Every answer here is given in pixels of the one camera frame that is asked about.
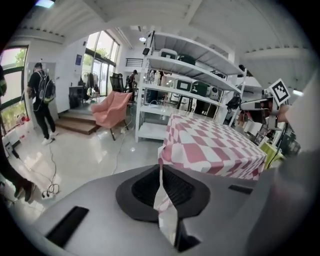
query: armchair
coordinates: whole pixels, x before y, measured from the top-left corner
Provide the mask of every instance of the armchair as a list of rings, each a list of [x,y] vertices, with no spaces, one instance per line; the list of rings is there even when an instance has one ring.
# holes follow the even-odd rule
[[[131,96],[132,93],[112,91],[101,103],[93,104],[91,107],[95,123],[110,129],[114,141],[116,139],[112,132],[112,127],[123,121],[128,130],[125,118],[127,116],[127,103]]]

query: stair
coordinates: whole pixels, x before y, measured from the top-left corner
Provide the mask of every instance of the stair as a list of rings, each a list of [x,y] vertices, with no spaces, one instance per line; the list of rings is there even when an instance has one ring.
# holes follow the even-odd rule
[[[55,125],[84,135],[90,135],[100,128],[100,126],[96,124],[96,120],[92,115],[70,112],[60,114]]]

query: pink checkered tablecloth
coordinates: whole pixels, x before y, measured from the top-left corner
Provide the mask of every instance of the pink checkered tablecloth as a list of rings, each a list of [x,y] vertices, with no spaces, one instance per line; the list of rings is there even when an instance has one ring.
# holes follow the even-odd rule
[[[241,179],[257,180],[266,158],[253,142],[227,125],[177,114],[170,116],[158,149],[161,165]]]

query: backpack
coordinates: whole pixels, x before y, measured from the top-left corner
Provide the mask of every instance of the backpack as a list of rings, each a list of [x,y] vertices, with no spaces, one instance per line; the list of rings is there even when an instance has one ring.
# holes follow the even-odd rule
[[[38,98],[45,104],[48,104],[56,97],[56,85],[51,79],[49,79],[49,76],[45,71],[37,71],[37,73],[40,76]]]

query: tiled floor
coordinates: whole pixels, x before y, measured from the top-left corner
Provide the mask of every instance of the tiled floor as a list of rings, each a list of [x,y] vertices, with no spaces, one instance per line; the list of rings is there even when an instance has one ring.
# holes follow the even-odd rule
[[[9,161],[39,189],[31,204],[22,199],[12,205],[9,208],[12,214],[32,224],[48,207],[88,181],[109,176],[113,171],[116,174],[158,163],[158,148],[163,144],[162,141],[140,140],[135,143],[135,130],[130,130],[124,138],[120,127],[114,129],[113,133],[116,141],[113,141],[110,131],[104,128],[89,136],[60,129],[50,146],[41,144],[43,137],[40,134],[30,133],[16,148],[22,161],[14,156],[10,156]],[[56,163],[54,183],[59,184],[60,192],[54,199],[42,200],[41,192],[50,185],[55,172],[51,157]],[[5,195],[14,200],[13,194],[14,187],[7,182]]]

